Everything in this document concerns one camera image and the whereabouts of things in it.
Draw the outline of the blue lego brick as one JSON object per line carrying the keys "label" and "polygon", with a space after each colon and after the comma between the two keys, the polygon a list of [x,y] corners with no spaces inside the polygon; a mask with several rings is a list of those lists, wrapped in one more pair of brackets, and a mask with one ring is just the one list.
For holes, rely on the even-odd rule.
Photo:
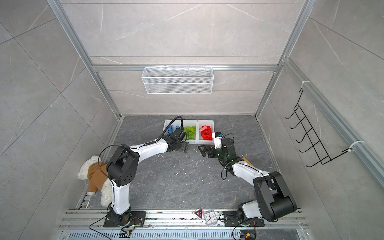
{"label": "blue lego brick", "polygon": [[168,133],[167,133],[167,134],[171,134],[171,133],[173,133],[174,130],[175,130],[175,127],[174,127],[174,126],[169,126],[169,128],[168,128]]}

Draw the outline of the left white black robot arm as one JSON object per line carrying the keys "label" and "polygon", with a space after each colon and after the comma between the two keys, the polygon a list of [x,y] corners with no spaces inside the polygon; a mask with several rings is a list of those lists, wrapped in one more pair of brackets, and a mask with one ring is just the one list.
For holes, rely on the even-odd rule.
{"label": "left white black robot arm", "polygon": [[152,156],[187,147],[185,135],[184,120],[177,116],[157,139],[137,146],[116,145],[116,151],[106,165],[102,165],[98,158],[97,166],[111,183],[113,191],[112,203],[107,206],[105,227],[125,227],[133,222],[129,193],[139,163]]}

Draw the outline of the green lego brick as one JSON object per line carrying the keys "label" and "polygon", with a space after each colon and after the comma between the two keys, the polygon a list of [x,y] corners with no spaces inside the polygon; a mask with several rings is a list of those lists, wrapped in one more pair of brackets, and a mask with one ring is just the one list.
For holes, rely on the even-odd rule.
{"label": "green lego brick", "polygon": [[186,140],[194,141],[196,135],[196,127],[185,127]]}

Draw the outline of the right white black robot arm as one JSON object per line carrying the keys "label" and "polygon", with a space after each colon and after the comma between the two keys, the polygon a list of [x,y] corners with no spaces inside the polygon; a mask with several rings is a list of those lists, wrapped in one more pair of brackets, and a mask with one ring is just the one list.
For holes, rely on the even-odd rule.
{"label": "right white black robot arm", "polygon": [[198,146],[202,156],[217,159],[226,173],[245,180],[254,187],[256,193],[255,200],[238,206],[240,224],[247,224],[255,218],[272,223],[297,210],[297,203],[281,173],[262,171],[240,158],[233,138],[221,132],[214,133],[213,138],[213,145]]}

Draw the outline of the red horseshoe magnet toy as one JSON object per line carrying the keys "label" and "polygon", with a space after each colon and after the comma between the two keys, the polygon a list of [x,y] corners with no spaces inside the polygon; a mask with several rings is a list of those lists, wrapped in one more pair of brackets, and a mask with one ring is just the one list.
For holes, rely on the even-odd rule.
{"label": "red horseshoe magnet toy", "polygon": [[204,141],[212,141],[212,129],[210,126],[202,126],[199,130],[202,140]]}

